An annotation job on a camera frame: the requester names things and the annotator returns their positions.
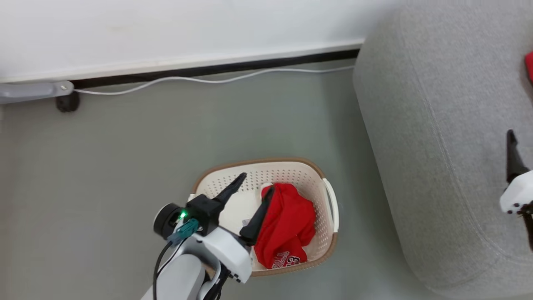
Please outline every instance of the red object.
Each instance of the red object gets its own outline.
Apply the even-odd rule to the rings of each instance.
[[[257,260],[268,269],[307,261],[302,249],[314,236],[313,203],[298,194],[292,184],[274,184],[275,191],[259,238],[254,246]],[[270,189],[262,190],[262,195]]]
[[[526,62],[526,69],[528,71],[529,81],[533,82],[533,52],[526,55],[524,61]]]

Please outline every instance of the sofa cushion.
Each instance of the sofa cushion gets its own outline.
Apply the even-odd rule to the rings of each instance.
[[[354,86],[406,260],[454,298],[533,292],[522,220],[499,208],[506,131],[533,168],[531,2],[431,2],[368,36]]]

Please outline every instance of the brown basket rim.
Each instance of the brown basket rim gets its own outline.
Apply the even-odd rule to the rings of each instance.
[[[195,182],[195,185],[192,187],[192,193],[196,194],[196,190],[198,189],[198,186],[200,185],[202,180],[204,180],[204,178],[207,175],[209,175],[209,174],[211,174],[213,172],[220,171],[222,169],[238,167],[240,165],[254,164],[254,163],[266,163],[266,162],[301,162],[301,163],[306,164],[306,165],[310,166],[311,168],[313,168],[318,173],[320,178],[322,178],[322,179],[326,178],[326,176],[324,175],[322,170],[320,170],[320,168],[315,163],[313,163],[312,161],[310,161],[308,159],[302,158],[302,157],[274,157],[274,158],[259,159],[259,160],[246,160],[246,161],[240,161],[240,162],[236,162],[236,163],[229,163],[229,164],[220,165],[220,166],[213,167],[213,168],[205,171],[200,176],[200,178],[198,178],[198,180]],[[256,276],[268,276],[268,275],[276,275],[276,274],[285,274],[285,273],[291,273],[291,272],[296,272],[296,271],[301,271],[301,270],[309,269],[309,268],[312,268],[312,267],[316,267],[316,266],[320,265],[321,263],[323,263],[324,261],[326,261],[333,254],[336,245],[337,245],[337,233],[334,232],[333,233],[332,242],[329,245],[328,250],[319,259],[313,260],[312,262],[305,262],[305,263],[301,263],[301,264],[297,264],[297,265],[293,265],[293,266],[289,266],[289,267],[283,267],[283,268],[279,268],[279,269],[253,271],[252,272],[252,276],[256,277]]]

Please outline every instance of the white plastic basket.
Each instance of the white plastic basket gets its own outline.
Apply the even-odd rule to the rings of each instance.
[[[306,199],[313,202],[316,213],[314,227],[316,234],[311,243],[304,247],[308,261],[302,264],[268,270],[255,258],[252,251],[252,276],[288,273],[317,266],[334,251],[337,242],[339,214],[337,199],[331,184],[322,171],[312,162],[301,158],[267,159],[244,161],[217,167],[207,171],[193,188],[195,195],[205,194],[209,198],[218,195],[239,174],[248,176],[220,214],[220,225],[239,233],[244,222],[249,220],[261,204],[260,187],[264,183],[291,183]]]

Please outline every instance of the gray floor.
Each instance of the gray floor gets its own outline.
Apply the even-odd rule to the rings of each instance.
[[[314,269],[231,281],[222,299],[442,299],[402,256],[350,72],[166,82],[84,96],[73,114],[51,100],[9,105],[4,118],[1,299],[140,299],[164,246],[151,230],[158,209],[184,204],[212,166],[272,156],[326,173],[341,206],[337,249]]]

